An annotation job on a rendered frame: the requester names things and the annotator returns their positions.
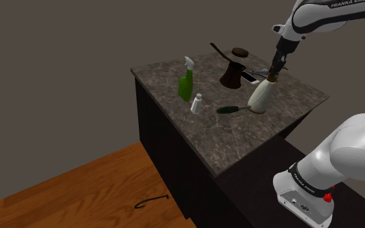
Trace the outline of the cream bottle with brown neck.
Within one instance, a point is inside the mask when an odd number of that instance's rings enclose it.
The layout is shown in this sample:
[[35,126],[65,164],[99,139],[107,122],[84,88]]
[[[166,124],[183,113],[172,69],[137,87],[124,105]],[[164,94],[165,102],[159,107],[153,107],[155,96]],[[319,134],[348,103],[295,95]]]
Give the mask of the cream bottle with brown neck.
[[268,76],[263,80],[252,93],[247,105],[250,107],[250,111],[254,113],[262,114],[266,111],[272,94],[276,88],[278,76]]

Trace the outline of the grey metal tool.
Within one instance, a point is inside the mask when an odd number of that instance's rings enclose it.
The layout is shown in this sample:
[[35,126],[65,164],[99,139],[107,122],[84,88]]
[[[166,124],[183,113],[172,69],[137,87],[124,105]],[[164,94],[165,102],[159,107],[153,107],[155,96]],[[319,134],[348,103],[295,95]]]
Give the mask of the grey metal tool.
[[258,76],[262,76],[264,78],[268,77],[269,70],[266,68],[258,69],[258,70],[251,70],[249,71],[250,74],[256,74]]

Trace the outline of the dark brown round disc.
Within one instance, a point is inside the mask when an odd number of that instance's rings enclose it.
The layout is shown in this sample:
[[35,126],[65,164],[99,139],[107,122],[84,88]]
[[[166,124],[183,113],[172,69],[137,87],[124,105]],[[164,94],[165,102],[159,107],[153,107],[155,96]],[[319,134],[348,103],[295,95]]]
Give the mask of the dark brown round disc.
[[247,50],[240,47],[232,48],[231,53],[239,58],[247,58],[249,55],[249,52]]

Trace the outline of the white phone with black screen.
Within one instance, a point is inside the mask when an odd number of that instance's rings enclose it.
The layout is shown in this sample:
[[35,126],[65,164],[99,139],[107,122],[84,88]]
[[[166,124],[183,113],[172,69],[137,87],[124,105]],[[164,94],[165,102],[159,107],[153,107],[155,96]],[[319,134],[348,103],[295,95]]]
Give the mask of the white phone with black screen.
[[251,84],[258,84],[260,81],[256,79],[252,74],[243,71],[241,77]]

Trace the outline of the small white shaker bottle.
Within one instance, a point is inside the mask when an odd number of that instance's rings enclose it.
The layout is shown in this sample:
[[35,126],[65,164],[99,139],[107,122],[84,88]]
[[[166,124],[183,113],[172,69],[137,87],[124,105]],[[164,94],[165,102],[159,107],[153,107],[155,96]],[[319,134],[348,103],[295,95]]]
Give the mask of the small white shaker bottle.
[[201,104],[202,104],[202,95],[200,93],[197,93],[191,106],[191,112],[194,114],[199,113],[201,109]]

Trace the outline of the green spray bottle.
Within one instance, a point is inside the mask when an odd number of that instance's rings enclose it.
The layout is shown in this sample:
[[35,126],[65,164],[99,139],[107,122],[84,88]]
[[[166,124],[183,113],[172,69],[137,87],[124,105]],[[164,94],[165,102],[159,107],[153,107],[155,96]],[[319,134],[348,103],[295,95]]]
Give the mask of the green spray bottle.
[[188,102],[191,99],[193,92],[193,66],[194,62],[189,57],[185,56],[186,74],[180,78],[178,84],[178,94],[185,101]]

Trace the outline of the dark cabinet with marble top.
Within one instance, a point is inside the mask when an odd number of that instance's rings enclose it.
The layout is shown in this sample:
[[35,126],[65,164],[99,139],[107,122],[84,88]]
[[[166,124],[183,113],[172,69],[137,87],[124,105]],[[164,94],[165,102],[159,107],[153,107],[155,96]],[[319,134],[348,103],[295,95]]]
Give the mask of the dark cabinet with marble top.
[[178,96],[183,60],[131,69],[135,77],[139,137],[182,214],[196,228],[255,228],[215,179],[270,139],[289,133],[327,95],[284,73],[266,113],[248,110],[220,115],[222,106],[243,106],[255,86],[220,84],[228,61],[217,53],[193,58],[193,91],[202,95],[199,113]]

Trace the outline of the dark robot stand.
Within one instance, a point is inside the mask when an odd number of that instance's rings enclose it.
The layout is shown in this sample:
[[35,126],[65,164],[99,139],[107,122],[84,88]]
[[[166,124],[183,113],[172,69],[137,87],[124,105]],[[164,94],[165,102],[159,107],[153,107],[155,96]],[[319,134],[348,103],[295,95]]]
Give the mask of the dark robot stand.
[[[215,181],[255,228],[311,228],[278,202],[272,184],[276,173],[304,157],[304,153],[276,136],[221,173]],[[365,198],[339,183],[333,202],[335,208],[329,228],[365,228]]]

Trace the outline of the brown long-handled coffee pot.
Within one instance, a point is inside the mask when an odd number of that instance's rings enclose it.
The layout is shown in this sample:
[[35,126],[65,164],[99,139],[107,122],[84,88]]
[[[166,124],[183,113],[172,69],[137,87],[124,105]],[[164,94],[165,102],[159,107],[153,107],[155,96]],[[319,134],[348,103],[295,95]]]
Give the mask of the brown long-handled coffee pot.
[[220,77],[219,82],[227,88],[238,89],[241,87],[241,74],[246,67],[228,58],[214,43],[210,43],[210,46],[214,48],[224,59],[229,61],[228,68],[223,76]]

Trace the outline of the green-handled tool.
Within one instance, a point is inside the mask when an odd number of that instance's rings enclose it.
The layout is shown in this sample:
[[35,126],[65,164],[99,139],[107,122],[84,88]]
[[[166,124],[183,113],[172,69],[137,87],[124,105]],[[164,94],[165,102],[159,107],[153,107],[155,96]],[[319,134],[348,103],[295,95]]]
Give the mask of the green-handled tool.
[[251,106],[224,106],[217,109],[218,114],[235,113],[242,109],[250,109]]

